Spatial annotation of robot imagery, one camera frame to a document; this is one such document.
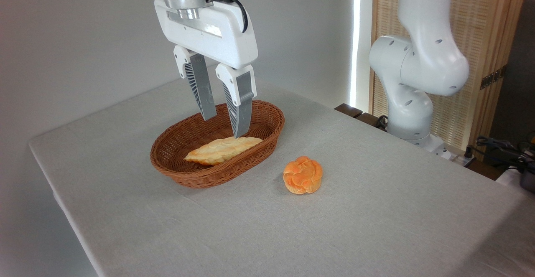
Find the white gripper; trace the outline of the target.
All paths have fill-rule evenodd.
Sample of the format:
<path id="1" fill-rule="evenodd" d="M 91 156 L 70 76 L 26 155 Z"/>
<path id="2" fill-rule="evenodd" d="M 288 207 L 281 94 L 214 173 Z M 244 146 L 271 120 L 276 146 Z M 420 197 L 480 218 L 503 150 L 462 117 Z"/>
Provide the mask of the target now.
<path id="1" fill-rule="evenodd" d="M 214 2 L 199 9 L 197 19 L 180 18 L 162 0 L 155 0 L 154 6 L 164 35 L 176 44 L 173 53 L 180 77 L 187 79 L 203 119 L 217 114 L 206 56 L 220 62 L 215 71 L 223 84 L 235 138 L 246 134 L 252 100 L 257 96 L 254 70 L 249 65 L 258 57 L 252 23 L 243 33 L 242 11 L 234 4 Z"/>

